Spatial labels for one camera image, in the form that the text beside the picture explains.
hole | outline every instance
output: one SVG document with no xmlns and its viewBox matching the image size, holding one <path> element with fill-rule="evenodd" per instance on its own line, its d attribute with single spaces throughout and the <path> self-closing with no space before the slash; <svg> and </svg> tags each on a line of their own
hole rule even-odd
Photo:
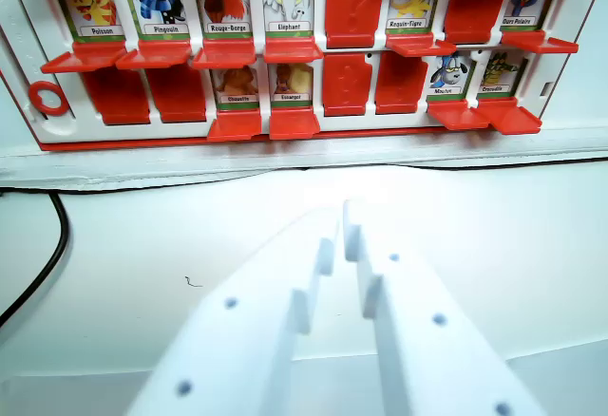
<svg viewBox="0 0 608 416">
<path fill-rule="evenodd" d="M 180 397 L 183 397 L 184 395 L 188 395 L 191 390 L 192 390 L 192 384 L 189 381 L 184 380 L 178 384 L 177 392 Z"/>
<path fill-rule="evenodd" d="M 445 326 L 447 324 L 447 318 L 443 313 L 437 313 L 433 316 L 433 323 L 437 326 Z"/>
<path fill-rule="evenodd" d="M 546 98 L 547 96 L 549 96 L 551 94 L 551 92 L 553 91 L 553 85 L 555 84 L 555 82 L 547 82 L 544 87 L 542 88 L 541 91 L 541 98 Z"/>
<path fill-rule="evenodd" d="M 238 300 L 236 297 L 228 297 L 225 301 L 224 301 L 224 306 L 226 307 L 226 309 L 230 310 L 233 309 L 234 307 L 236 307 L 238 304 Z"/>
<path fill-rule="evenodd" d="M 509 416 L 511 413 L 511 407 L 507 405 L 505 402 L 500 402 L 496 405 L 496 414 L 500 414 L 501 416 Z"/>
</svg>

white plastic frame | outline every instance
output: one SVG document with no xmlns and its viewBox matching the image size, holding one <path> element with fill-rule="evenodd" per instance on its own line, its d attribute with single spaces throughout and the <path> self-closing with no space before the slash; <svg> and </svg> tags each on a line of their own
hole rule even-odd
<svg viewBox="0 0 608 416">
<path fill-rule="evenodd" d="M 196 0 L 183 0 L 188 26 L 191 34 L 191 46 L 193 54 L 204 44 L 202 30 Z M 500 37 L 500 17 L 503 14 L 506 2 L 503 0 L 503 9 L 499 12 L 499 18 L 492 29 L 492 39 L 486 45 L 461 46 L 461 50 L 483 50 L 484 52 L 495 48 Z M 553 0 L 549 13 L 543 23 L 543 29 L 547 36 L 558 37 L 568 41 L 574 41 L 579 33 L 585 12 L 581 9 L 588 9 L 592 0 Z M 44 75 L 40 73 L 39 66 L 46 63 L 66 50 L 70 50 L 72 39 L 69 34 L 65 19 L 59 9 L 57 0 L 5 0 L 5 3 L 13 3 L 8 12 L 0 16 L 6 40 L 6 44 L 0 45 L 0 54 L 4 60 L 2 71 L 12 72 L 14 75 L 5 75 L 9 88 L 17 99 L 24 116 L 28 121 L 32 131 L 40 142 L 94 142 L 94 141 L 123 141 L 123 140 L 147 140 L 160 138 L 185 138 L 185 137 L 205 137 L 209 131 L 211 123 L 217 116 L 215 98 L 211 90 L 211 82 L 207 70 L 201 72 L 203 88 L 205 91 L 206 102 L 206 121 L 199 123 L 163 123 L 158 109 L 154 105 L 149 87 L 145 77 L 142 76 L 144 87 L 147 91 L 148 104 L 150 106 L 150 124 L 138 125 L 112 125 L 107 126 L 103 123 L 100 114 L 95 110 L 93 104 L 88 99 L 86 90 L 81 77 L 76 73 L 66 73 L 57 75 Z M 126 0 L 115 0 L 117 10 L 124 28 L 126 46 L 129 49 L 137 47 L 138 36 L 135 24 L 131 18 L 130 10 Z M 448 0 L 438 0 L 435 18 L 432 24 L 432 32 L 436 39 L 443 39 L 443 23 L 448 5 Z M 255 69 L 257 70 L 258 83 L 263 85 L 266 81 L 268 88 L 267 67 L 260 55 L 263 52 L 265 42 L 265 32 L 263 18 L 256 18 L 256 15 L 263 15 L 263 0 L 251 0 L 252 7 L 252 31 L 258 60 Z M 439 125 L 427 114 L 426 94 L 419 100 L 418 108 L 411 114 L 389 114 L 375 115 L 375 85 L 380 59 L 380 51 L 384 50 L 386 43 L 386 18 L 388 10 L 388 0 L 384 0 L 380 11 L 380 21 L 378 30 L 375 33 L 374 46 L 369 48 L 356 49 L 329 49 L 326 48 L 326 36 L 324 29 L 325 20 L 325 0 L 314 0 L 314 37 L 315 41 L 327 53 L 352 51 L 371 53 L 371 58 L 366 58 L 366 62 L 372 66 L 372 80 L 370 95 L 366 104 L 366 113 L 363 116 L 355 117 L 325 117 L 322 105 L 322 67 L 323 62 L 315 61 L 312 63 L 314 69 L 313 86 L 313 110 L 316 114 L 321 131 L 334 130 L 362 130 L 362 129 L 382 129 L 382 128 L 401 128 Z M 19 41 L 28 40 L 29 44 L 19 44 Z M 36 39 L 40 42 L 42 50 L 38 47 Z M 33 50 L 26 52 L 20 47 L 34 47 Z M 18 65 L 14 63 L 13 54 Z M 477 60 L 478 68 L 476 72 L 481 76 L 486 59 L 483 56 Z M 546 85 L 552 85 L 558 79 L 561 68 L 567 59 L 567 55 L 549 54 L 537 56 L 526 54 L 530 60 L 526 72 L 518 87 L 516 97 L 519 105 L 526 107 L 533 114 L 541 115 L 546 102 L 547 95 L 542 95 L 546 91 Z M 425 61 L 432 60 L 433 57 L 425 57 Z M 71 110 L 69 113 L 60 117 L 45 117 L 37 110 L 31 108 L 27 94 L 27 83 L 36 80 L 49 80 L 59 84 L 66 94 Z M 474 79 L 471 82 L 467 100 L 469 105 L 477 104 L 476 94 L 479 84 Z M 270 98 L 264 100 L 265 95 L 260 89 L 260 113 L 262 116 L 263 133 L 268 133 L 268 121 L 270 119 Z"/>
</svg>

red flap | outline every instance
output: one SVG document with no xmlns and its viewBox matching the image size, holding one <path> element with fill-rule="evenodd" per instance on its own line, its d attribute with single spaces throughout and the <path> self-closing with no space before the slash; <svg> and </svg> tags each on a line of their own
hole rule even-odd
<svg viewBox="0 0 608 416">
<path fill-rule="evenodd" d="M 537 134 L 541 131 L 541 119 L 525 107 L 517 106 L 517 99 L 479 100 L 476 110 L 487 118 L 492 126 L 505 135 Z"/>
<path fill-rule="evenodd" d="M 476 109 L 469 108 L 466 100 L 429 103 L 428 115 L 452 131 L 487 128 L 489 125 L 488 119 L 478 114 Z"/>
<path fill-rule="evenodd" d="M 192 67 L 195 69 L 228 69 L 250 65 L 256 61 L 254 40 L 205 39 Z"/>
<path fill-rule="evenodd" d="M 131 50 L 116 62 L 118 69 L 148 69 L 186 63 L 192 49 L 190 41 L 140 41 L 138 50 Z"/>
<path fill-rule="evenodd" d="M 74 43 L 73 52 L 66 52 L 42 65 L 45 74 L 53 72 L 89 72 L 114 66 L 126 54 L 124 41 L 113 43 Z"/>
<path fill-rule="evenodd" d="M 486 43 L 503 0 L 449 0 L 446 41 L 454 44 Z"/>
<path fill-rule="evenodd" d="M 321 131 L 312 107 L 276 107 L 270 116 L 270 139 L 310 139 Z"/>
<path fill-rule="evenodd" d="M 207 140 L 211 142 L 249 141 L 262 132 L 259 109 L 218 111 Z"/>
<path fill-rule="evenodd" d="M 569 43 L 557 38 L 549 38 L 545 41 L 545 32 L 537 31 L 506 31 L 503 33 L 501 43 L 528 50 L 534 53 L 577 53 L 579 45 Z"/>
<path fill-rule="evenodd" d="M 403 57 L 451 55 L 458 49 L 446 41 L 434 41 L 432 33 L 388 34 L 387 47 Z"/>
<path fill-rule="evenodd" d="M 323 52 L 313 37 L 266 38 L 266 63 L 309 63 L 320 58 L 323 58 Z"/>
</svg>

